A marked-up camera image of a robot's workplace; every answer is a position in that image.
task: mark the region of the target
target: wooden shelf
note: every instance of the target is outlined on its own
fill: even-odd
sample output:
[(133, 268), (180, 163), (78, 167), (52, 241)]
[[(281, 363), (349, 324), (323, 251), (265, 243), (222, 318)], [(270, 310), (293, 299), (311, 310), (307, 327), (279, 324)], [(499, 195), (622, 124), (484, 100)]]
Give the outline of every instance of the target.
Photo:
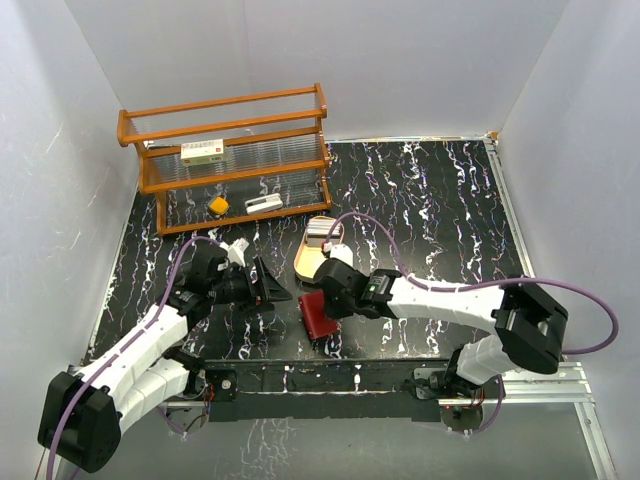
[[(315, 84), (135, 112), (122, 110), (117, 137), (123, 147), (133, 144), (136, 148), (139, 189), (156, 196), (158, 233), (162, 235), (330, 208), (326, 181), (329, 154), (322, 134), (326, 116), (322, 88)], [(278, 130), (291, 122), (296, 128)], [(264, 133), (254, 134), (248, 128), (256, 126)], [(185, 137), (186, 142), (200, 141), (203, 134), (224, 131), (242, 136), (226, 138), (220, 133), (207, 137), (223, 139), (223, 161), (182, 164), (180, 144), (184, 141), (178, 137)], [(282, 199), (283, 209), (246, 215), (244, 201), (274, 193), (276, 190), (263, 193), (265, 182), (272, 180), (286, 185), (288, 197)], [(206, 208), (217, 196), (227, 198), (231, 205), (221, 218), (213, 218)], [(194, 210), (196, 198), (198, 208)], [(181, 212), (184, 219), (191, 215), (195, 220), (174, 218)]]
[[(196, 187), (166, 192), (162, 202), (162, 214), (158, 215), (158, 231), (161, 234), (179, 233), (199, 228), (215, 228), (239, 223), (238, 220), (256, 221), (328, 210), (326, 179), (322, 172), (305, 170), (236, 182)], [(283, 208), (273, 212), (247, 215), (244, 201), (262, 195), (279, 192)], [(229, 202), (229, 211), (217, 216), (208, 209), (209, 201), (223, 195)]]

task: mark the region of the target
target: red object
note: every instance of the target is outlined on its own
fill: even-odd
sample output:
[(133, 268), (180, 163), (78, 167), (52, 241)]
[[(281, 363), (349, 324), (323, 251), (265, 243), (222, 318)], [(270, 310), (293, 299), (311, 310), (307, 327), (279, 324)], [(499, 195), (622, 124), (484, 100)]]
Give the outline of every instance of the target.
[(338, 322), (324, 314), (324, 293), (321, 291), (298, 297), (304, 325), (307, 327), (309, 338), (317, 340), (336, 333), (340, 326)]

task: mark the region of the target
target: white wall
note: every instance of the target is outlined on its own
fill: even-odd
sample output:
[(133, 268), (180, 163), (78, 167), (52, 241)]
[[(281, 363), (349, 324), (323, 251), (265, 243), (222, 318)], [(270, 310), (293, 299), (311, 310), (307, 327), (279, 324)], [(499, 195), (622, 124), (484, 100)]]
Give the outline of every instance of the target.
[(328, 138), (500, 129), (566, 0), (66, 0), (125, 108), (321, 82)]
[(0, 30), (0, 477), (32, 478), (46, 386), (87, 347), (137, 163), (63, 0), (5, 0)]
[[(500, 136), (536, 273), (611, 302), (620, 337), (580, 358), (623, 479), (638, 478), (640, 4), (573, 0)], [(597, 307), (567, 297), (568, 346), (603, 339)]]

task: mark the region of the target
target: yellow sponge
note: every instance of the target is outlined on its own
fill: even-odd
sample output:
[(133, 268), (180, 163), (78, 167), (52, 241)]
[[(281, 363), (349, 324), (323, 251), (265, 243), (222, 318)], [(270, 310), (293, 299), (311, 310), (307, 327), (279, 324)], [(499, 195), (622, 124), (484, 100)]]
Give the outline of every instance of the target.
[(209, 210), (216, 215), (224, 215), (229, 210), (229, 204), (224, 198), (218, 197), (209, 203)]

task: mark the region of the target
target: black table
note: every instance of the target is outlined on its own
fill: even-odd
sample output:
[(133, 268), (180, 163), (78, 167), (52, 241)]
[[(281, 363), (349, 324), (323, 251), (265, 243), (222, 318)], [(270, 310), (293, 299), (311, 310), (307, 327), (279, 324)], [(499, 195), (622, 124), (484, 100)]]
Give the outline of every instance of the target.
[[(335, 143), (330, 153), (334, 207), (329, 215), (357, 210), (388, 225), (417, 276), (476, 283), (522, 273), (481, 140)], [(446, 358), (460, 344), (481, 338), (483, 332), (437, 320), (353, 317), (342, 322), (340, 332), (310, 342), (297, 302), (309, 289), (293, 271), (310, 217), (215, 230), (216, 238), (229, 244), (245, 237), (250, 242), (247, 256), (262, 256), (294, 300), (263, 315), (217, 307), (192, 331), (187, 350), (205, 359), (233, 361)], [(138, 196), (88, 360), (103, 354), (142, 318), (164, 289), (180, 246), (191, 236), (159, 238), (154, 233), (155, 218), (153, 197)], [(378, 267), (393, 267), (382, 232), (358, 219), (350, 219), (345, 227), (356, 268), (368, 274)]]

